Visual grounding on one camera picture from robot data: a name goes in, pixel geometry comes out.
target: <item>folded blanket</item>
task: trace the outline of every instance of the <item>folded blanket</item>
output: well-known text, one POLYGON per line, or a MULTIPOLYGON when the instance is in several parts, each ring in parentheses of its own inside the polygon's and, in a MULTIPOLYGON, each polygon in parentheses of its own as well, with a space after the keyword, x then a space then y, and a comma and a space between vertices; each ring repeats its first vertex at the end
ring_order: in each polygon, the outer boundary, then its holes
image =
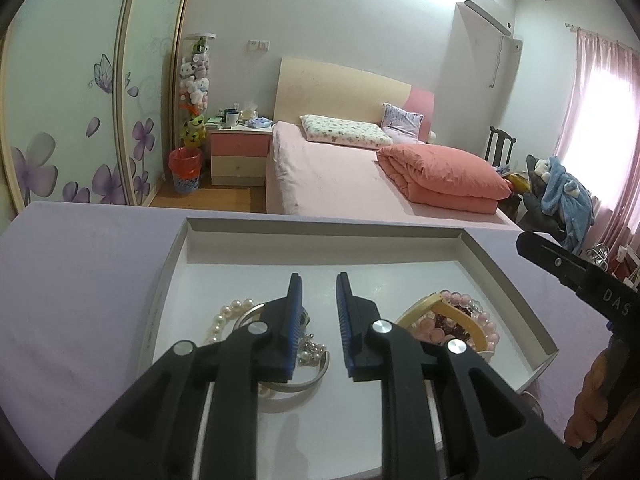
POLYGON ((482 158, 447 146, 395 144, 378 162, 410 202, 494 214, 509 185, 482 158))

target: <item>air conditioner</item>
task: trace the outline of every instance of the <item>air conditioner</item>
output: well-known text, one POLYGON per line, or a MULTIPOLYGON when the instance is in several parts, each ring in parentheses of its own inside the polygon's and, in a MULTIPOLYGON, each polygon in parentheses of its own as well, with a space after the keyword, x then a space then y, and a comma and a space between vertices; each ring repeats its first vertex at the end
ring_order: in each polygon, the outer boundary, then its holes
POLYGON ((491 23, 505 36, 513 33, 514 16, 495 0, 465 0, 465 5, 491 23))

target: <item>headboard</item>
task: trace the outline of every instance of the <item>headboard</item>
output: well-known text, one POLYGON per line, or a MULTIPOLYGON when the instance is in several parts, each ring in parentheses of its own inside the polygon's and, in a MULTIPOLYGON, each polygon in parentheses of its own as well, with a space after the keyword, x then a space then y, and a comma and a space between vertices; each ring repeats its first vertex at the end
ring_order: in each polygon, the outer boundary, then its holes
POLYGON ((427 140, 433 93, 364 70, 283 57, 273 120, 300 124, 300 115, 315 114, 380 124, 383 103, 423 114, 420 140, 427 140))

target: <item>white tray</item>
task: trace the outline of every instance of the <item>white tray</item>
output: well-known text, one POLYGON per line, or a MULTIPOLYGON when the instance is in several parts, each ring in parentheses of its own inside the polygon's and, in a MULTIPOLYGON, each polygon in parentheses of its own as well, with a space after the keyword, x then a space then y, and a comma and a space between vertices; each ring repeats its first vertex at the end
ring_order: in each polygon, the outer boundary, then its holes
MULTIPOLYGON (((161 273, 140 373, 178 340, 200 345, 220 306, 283 297, 297 272, 309 331, 328 346, 331 365, 314 390, 260 400, 258 480, 369 478, 380 467, 380 384, 347 377, 335 304, 342 271, 353 293, 375 301, 389 320, 443 288, 481 301, 501 337, 492 367, 515 390, 528 386, 558 352, 524 298, 464 230, 187 219, 161 273)), ((312 375, 299 367, 294 380, 312 375)))

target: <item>pink drawer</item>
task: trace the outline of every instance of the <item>pink drawer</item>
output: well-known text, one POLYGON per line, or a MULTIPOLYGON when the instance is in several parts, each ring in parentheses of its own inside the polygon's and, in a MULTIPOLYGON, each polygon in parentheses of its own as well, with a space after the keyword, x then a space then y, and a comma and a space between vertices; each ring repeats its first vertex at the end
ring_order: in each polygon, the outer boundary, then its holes
POLYGON ((259 134, 213 134, 212 156, 267 156, 270 135, 259 134))

